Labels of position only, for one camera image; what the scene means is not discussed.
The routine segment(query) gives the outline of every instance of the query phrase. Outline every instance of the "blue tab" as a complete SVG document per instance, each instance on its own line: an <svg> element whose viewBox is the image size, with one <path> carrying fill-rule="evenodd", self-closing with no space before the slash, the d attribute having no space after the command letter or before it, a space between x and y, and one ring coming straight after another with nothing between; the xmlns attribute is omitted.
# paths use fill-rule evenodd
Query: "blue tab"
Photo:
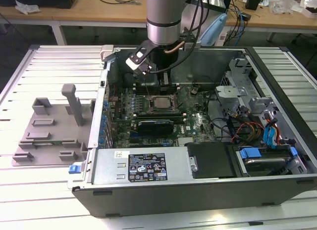
<svg viewBox="0 0 317 230"><path fill-rule="evenodd" d="M261 157L260 151L256 147L245 147L240 151L240 155L242 159Z"/></svg>
<svg viewBox="0 0 317 230"><path fill-rule="evenodd" d="M77 165L70 165L69 166L69 169L68 169L68 173L69 174L80 174L81 171L80 171L80 166L77 166Z"/></svg>
<svg viewBox="0 0 317 230"><path fill-rule="evenodd" d="M268 139L267 139L267 145L270 146L271 148L276 148L276 146L273 144L274 134L275 134L275 129L270 128Z"/></svg>
<svg viewBox="0 0 317 230"><path fill-rule="evenodd" d="M268 132L269 132L269 127L266 127L264 130L264 134L263 134L263 142L264 143L267 143Z"/></svg>
<svg viewBox="0 0 317 230"><path fill-rule="evenodd" d="M294 147L291 147L291 153L292 153L293 157L298 155L297 150Z"/></svg>

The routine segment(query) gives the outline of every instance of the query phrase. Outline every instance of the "black plastic cover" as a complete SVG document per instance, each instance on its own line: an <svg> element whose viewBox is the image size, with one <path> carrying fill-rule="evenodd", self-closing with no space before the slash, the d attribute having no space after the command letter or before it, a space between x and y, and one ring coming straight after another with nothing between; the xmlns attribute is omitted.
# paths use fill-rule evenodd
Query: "black plastic cover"
<svg viewBox="0 0 317 230"><path fill-rule="evenodd" d="M242 177L236 154L230 143L201 142L187 144L190 157L195 157L198 171L195 179Z"/></svg>

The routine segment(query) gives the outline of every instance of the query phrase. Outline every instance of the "blue object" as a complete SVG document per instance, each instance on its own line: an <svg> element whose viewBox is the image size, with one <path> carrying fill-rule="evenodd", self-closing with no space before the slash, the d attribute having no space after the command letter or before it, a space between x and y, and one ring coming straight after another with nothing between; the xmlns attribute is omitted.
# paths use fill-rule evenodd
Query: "blue object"
<svg viewBox="0 0 317 230"><path fill-rule="evenodd" d="M80 174L81 171L81 166L77 166L77 165L70 165L69 169L68 169L68 173L69 174Z"/></svg>
<svg viewBox="0 0 317 230"><path fill-rule="evenodd" d="M227 18L227 14L221 14L211 23L200 37L202 46L212 46L216 42L226 24Z"/></svg>
<svg viewBox="0 0 317 230"><path fill-rule="evenodd" d="M268 139L267 139L267 145L270 146L271 148L276 148L275 145L273 144L274 134L275 134L275 129L270 128Z"/></svg>
<svg viewBox="0 0 317 230"><path fill-rule="evenodd" d="M242 18L242 15L241 15L241 12L240 11L237 11L238 13L239 13L239 15L240 15L240 34L239 34L239 38L236 40L236 43L234 43L234 45L233 46L236 46L237 44L238 44L238 42L240 41L240 39L241 39L241 36L242 36L242 33L243 33L243 26L242 26L242 24L243 24L243 18Z"/></svg>
<svg viewBox="0 0 317 230"><path fill-rule="evenodd" d="M271 148L276 148L276 146L273 144L274 134L275 134L274 128L267 126L264 129L263 142L266 143Z"/></svg>
<svg viewBox="0 0 317 230"><path fill-rule="evenodd" d="M297 150L294 147L291 147L291 153L292 153L293 157L298 155Z"/></svg>
<svg viewBox="0 0 317 230"><path fill-rule="evenodd" d="M240 151L242 159L262 157L257 147L245 147Z"/></svg>

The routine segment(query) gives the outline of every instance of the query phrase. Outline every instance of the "blue latch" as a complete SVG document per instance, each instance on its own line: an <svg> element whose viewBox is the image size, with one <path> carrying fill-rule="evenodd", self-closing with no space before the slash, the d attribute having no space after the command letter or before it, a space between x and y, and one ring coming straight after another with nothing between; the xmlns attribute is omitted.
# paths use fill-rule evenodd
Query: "blue latch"
<svg viewBox="0 0 317 230"><path fill-rule="evenodd" d="M296 157L298 155L296 148L291 147L291 153L293 155L293 157Z"/></svg>
<svg viewBox="0 0 317 230"><path fill-rule="evenodd" d="M242 159L262 157L260 151L256 147L245 147L240 151Z"/></svg>
<svg viewBox="0 0 317 230"><path fill-rule="evenodd" d="M68 173L69 174L80 174L81 171L81 166L77 166L77 165L70 165L69 169L68 169Z"/></svg>

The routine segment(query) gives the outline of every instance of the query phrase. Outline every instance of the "power supply label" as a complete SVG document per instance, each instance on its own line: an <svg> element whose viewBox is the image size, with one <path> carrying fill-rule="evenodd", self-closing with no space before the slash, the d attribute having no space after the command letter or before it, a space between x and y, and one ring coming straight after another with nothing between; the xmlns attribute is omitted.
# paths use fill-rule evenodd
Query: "power supply label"
<svg viewBox="0 0 317 230"><path fill-rule="evenodd" d="M167 169L164 153L129 155L130 182L166 181Z"/></svg>

